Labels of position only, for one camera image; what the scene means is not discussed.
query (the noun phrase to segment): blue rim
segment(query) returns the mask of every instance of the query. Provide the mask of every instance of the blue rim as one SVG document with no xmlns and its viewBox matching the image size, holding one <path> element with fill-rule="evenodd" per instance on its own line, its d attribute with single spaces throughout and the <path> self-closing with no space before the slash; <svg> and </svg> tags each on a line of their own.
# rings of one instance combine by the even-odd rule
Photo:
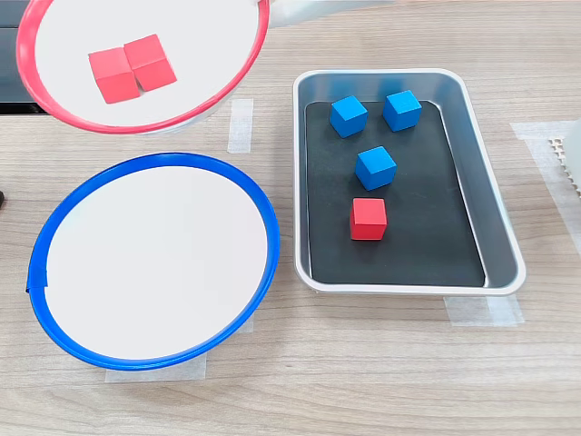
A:
<svg viewBox="0 0 581 436">
<path fill-rule="evenodd" d="M 46 261 L 51 241 L 53 240 L 54 233 L 58 229 L 65 216 L 69 214 L 69 212 L 71 212 L 73 208 L 90 193 L 93 193 L 100 187 L 127 174 L 137 173 L 142 170 L 157 168 L 160 166 L 189 166 L 192 168 L 208 170 L 232 180 L 238 184 L 246 192 L 246 194 L 250 196 L 261 213 L 267 233 L 268 254 L 262 280 L 251 301 L 238 315 L 238 317 L 213 338 L 194 348 L 173 354 L 171 356 L 147 360 L 116 359 L 98 354 L 96 352 L 91 352 L 90 350 L 87 350 L 86 348 L 73 341 L 58 326 L 46 304 L 46 298 L 44 294 L 44 288 L 48 285 L 46 279 Z M 87 182 L 83 183 L 81 186 L 75 189 L 68 197 L 64 199 L 64 201 L 54 210 L 53 214 L 44 225 L 43 230 L 40 232 L 38 239 L 36 240 L 28 269 L 28 282 L 26 285 L 26 290 L 30 293 L 30 300 L 34 308 L 36 318 L 41 323 L 44 330 L 51 337 L 51 339 L 66 352 L 69 352 L 74 357 L 82 361 L 111 370 L 154 370 L 171 366 L 176 363 L 185 362 L 196 356 L 199 356 L 200 354 L 207 352 L 209 349 L 223 342 L 234 332 L 236 332 L 257 309 L 262 299 L 266 295 L 266 292 L 271 286 L 272 279 L 279 262 L 280 253 L 281 233 L 274 209 L 272 208 L 271 202 L 269 201 L 264 191 L 248 175 L 240 171 L 238 168 L 230 165 L 229 163 L 225 163 L 223 161 L 219 161 L 218 159 L 202 156 L 199 154 L 151 154 L 138 157 L 127 162 L 119 163 L 116 166 L 113 166 L 108 170 L 97 174 L 95 177 L 89 179 Z"/>
</svg>

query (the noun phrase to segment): wooden block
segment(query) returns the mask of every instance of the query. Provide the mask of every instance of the wooden block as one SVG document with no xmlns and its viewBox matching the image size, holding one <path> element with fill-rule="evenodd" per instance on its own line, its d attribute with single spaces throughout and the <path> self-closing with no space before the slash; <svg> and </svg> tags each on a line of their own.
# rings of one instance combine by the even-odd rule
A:
<svg viewBox="0 0 581 436">
<path fill-rule="evenodd" d="M 124 50 L 144 91 L 152 91 L 177 81 L 157 35 L 126 44 Z"/>
<path fill-rule="evenodd" d="M 388 228 L 388 216 L 382 198 L 356 198 L 350 213 L 351 239 L 380 241 Z"/>
<path fill-rule="evenodd" d="M 390 95 L 385 102 L 383 118 L 393 132 L 416 125 L 421 115 L 421 104 L 411 91 Z"/>
<path fill-rule="evenodd" d="M 359 153 L 355 174 L 368 191 L 393 182 L 398 166 L 383 147 Z"/>
<path fill-rule="evenodd" d="M 135 75 L 121 47 L 91 53 L 89 63 L 106 103 L 119 103 L 139 97 Z"/>
<path fill-rule="evenodd" d="M 341 138 L 363 131 L 368 116 L 367 109 L 355 96 L 339 100 L 330 109 L 330 123 Z"/>
</svg>

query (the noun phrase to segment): wood grain surface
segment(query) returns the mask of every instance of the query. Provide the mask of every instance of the wood grain surface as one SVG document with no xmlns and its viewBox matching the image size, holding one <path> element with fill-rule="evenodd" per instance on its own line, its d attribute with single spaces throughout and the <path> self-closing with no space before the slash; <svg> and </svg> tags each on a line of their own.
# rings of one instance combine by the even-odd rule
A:
<svg viewBox="0 0 581 436">
<path fill-rule="evenodd" d="M 226 152 L 228 105 L 154 136 L 0 118 L 0 434 L 581 434 L 581 258 L 509 125 L 581 116 L 580 22 L 577 2 L 410 2 L 273 30 L 237 93 L 254 99 L 251 154 Z M 442 67 L 466 81 L 527 263 L 525 323 L 454 327 L 441 298 L 321 296 L 299 282 L 291 87 L 336 67 Z M 78 184 L 161 151 L 209 154 L 253 177 L 280 218 L 281 264 L 254 333 L 211 351 L 206 380 L 104 384 L 35 319 L 28 260 Z"/>
</svg>

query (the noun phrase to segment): red rim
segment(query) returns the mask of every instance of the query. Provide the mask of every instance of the red rim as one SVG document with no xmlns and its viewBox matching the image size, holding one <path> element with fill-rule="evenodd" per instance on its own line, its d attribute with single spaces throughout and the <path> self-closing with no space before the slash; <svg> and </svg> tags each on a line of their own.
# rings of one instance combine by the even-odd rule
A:
<svg viewBox="0 0 581 436">
<path fill-rule="evenodd" d="M 46 11 L 54 0 L 33 0 L 26 8 L 23 19 L 20 23 L 18 37 L 16 39 L 16 62 L 18 72 L 28 93 L 36 102 L 49 114 L 59 120 L 78 127 L 80 129 L 97 132 L 99 134 L 144 134 L 157 130 L 167 129 L 177 124 L 191 120 L 193 117 L 203 114 L 214 105 L 220 102 L 225 96 L 231 93 L 241 82 L 244 76 L 250 71 L 254 61 L 262 49 L 266 39 L 266 31 L 269 26 L 270 0 L 262 0 L 259 3 L 259 26 L 256 40 L 251 49 L 251 54 L 238 74 L 214 97 L 200 104 L 191 111 L 176 116 L 170 120 L 154 124 L 138 126 L 113 126 L 92 123 L 63 109 L 59 103 L 48 93 L 40 79 L 36 69 L 35 43 L 38 28 L 43 21 Z"/>
</svg>

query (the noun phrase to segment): masking tape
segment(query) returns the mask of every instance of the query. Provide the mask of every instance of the masking tape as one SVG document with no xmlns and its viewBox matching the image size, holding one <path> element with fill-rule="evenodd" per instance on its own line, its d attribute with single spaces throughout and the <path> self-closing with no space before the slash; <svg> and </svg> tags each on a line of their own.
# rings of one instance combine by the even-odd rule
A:
<svg viewBox="0 0 581 436">
<path fill-rule="evenodd" d="M 555 140 L 565 138 L 575 123 L 512 123 L 511 126 L 517 138 L 527 144 L 575 247 L 581 254 L 581 201 L 569 175 L 563 171 L 555 149 Z"/>
<path fill-rule="evenodd" d="M 228 153 L 251 152 L 253 112 L 253 99 L 237 98 L 232 100 Z"/>
<path fill-rule="evenodd" d="M 254 332 L 254 315 L 246 321 L 238 333 Z M 180 382 L 204 380 L 206 378 L 206 361 L 208 353 L 202 354 L 184 363 L 151 371 L 113 371 L 105 372 L 105 383 L 139 383 L 139 382 Z"/>
<path fill-rule="evenodd" d="M 525 322 L 515 295 L 446 297 L 444 303 L 456 327 L 512 327 Z"/>
</svg>

